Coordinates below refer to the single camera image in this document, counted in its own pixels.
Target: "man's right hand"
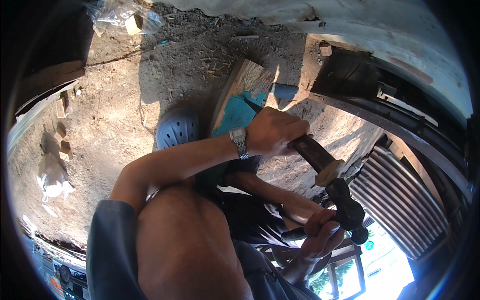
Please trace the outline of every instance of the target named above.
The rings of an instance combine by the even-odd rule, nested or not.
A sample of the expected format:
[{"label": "man's right hand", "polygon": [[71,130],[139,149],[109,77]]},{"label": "man's right hand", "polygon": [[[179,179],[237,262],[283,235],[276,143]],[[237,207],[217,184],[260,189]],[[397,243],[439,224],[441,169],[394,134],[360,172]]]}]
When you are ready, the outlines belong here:
[{"label": "man's right hand", "polygon": [[298,154],[289,143],[307,134],[310,125],[300,117],[265,107],[247,130],[247,151],[250,156],[290,156]]}]

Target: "corrugated metal sheet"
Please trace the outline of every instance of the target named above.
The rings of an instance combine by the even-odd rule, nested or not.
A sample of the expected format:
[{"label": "corrugated metal sheet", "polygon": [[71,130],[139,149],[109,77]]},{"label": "corrugated metal sheet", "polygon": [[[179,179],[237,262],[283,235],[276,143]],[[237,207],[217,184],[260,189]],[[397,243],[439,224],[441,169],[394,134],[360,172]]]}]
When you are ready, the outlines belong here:
[{"label": "corrugated metal sheet", "polygon": [[423,183],[384,148],[374,148],[350,191],[411,259],[420,257],[448,226]]}]

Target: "white plastic bag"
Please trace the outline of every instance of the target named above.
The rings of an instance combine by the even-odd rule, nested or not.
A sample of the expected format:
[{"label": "white plastic bag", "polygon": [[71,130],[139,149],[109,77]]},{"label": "white plastic bag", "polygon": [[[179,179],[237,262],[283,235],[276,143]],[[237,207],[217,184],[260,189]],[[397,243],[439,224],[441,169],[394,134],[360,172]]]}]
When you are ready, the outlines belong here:
[{"label": "white plastic bag", "polygon": [[152,35],[165,23],[156,12],[149,11],[132,0],[98,0],[96,5],[82,4],[87,8],[87,15],[92,19],[98,34],[105,31],[127,34],[125,21],[134,14],[143,19],[142,32],[139,34]]},{"label": "white plastic bag", "polygon": [[60,166],[52,153],[43,156],[38,164],[36,180],[43,192],[42,202],[45,203],[48,202],[49,198],[60,196],[62,192],[65,200],[69,193],[75,191],[68,182],[67,171]]}]

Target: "wristwatch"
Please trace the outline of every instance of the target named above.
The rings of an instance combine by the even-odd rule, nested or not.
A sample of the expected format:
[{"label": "wristwatch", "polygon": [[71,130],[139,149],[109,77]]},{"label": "wristwatch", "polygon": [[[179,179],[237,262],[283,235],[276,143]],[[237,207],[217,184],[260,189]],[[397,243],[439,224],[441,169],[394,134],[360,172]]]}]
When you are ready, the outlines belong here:
[{"label": "wristwatch", "polygon": [[242,126],[233,127],[230,129],[230,139],[237,145],[240,159],[247,159],[247,145],[245,144],[245,138],[247,137],[247,131]]}]

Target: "hammer head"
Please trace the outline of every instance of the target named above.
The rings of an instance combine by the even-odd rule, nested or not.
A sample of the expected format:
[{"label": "hammer head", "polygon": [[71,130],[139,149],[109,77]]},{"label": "hammer head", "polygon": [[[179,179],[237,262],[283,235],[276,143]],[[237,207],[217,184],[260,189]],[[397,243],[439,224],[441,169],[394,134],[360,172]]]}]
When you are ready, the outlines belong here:
[{"label": "hammer head", "polygon": [[351,231],[352,242],[361,245],[368,238],[368,230],[363,227],[365,211],[360,203],[350,196],[350,189],[342,178],[332,180],[325,188],[328,198],[336,205],[336,220],[341,228]]}]

